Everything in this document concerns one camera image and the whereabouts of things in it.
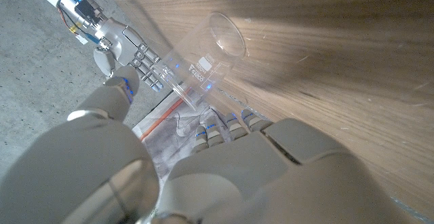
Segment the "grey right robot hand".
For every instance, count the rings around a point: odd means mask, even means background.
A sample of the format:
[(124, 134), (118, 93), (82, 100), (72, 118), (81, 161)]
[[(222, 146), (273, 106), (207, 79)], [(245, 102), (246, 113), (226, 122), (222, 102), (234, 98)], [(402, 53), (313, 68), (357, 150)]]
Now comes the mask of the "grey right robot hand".
[(163, 89), (159, 74), (154, 70), (161, 58), (132, 27), (109, 18), (98, 25), (95, 37), (98, 46), (94, 60), (106, 77), (113, 76), (116, 64), (130, 65), (151, 89), (156, 92)]

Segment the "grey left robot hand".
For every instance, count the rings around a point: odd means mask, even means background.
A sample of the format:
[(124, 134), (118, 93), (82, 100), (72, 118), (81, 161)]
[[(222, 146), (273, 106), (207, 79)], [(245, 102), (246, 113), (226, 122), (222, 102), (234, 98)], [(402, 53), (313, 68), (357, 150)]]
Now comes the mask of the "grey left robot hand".
[(122, 67), (1, 181), (2, 223), (408, 223), (344, 145), (296, 119), (235, 117), (230, 143), (178, 161), (161, 184), (123, 120), (140, 80)]

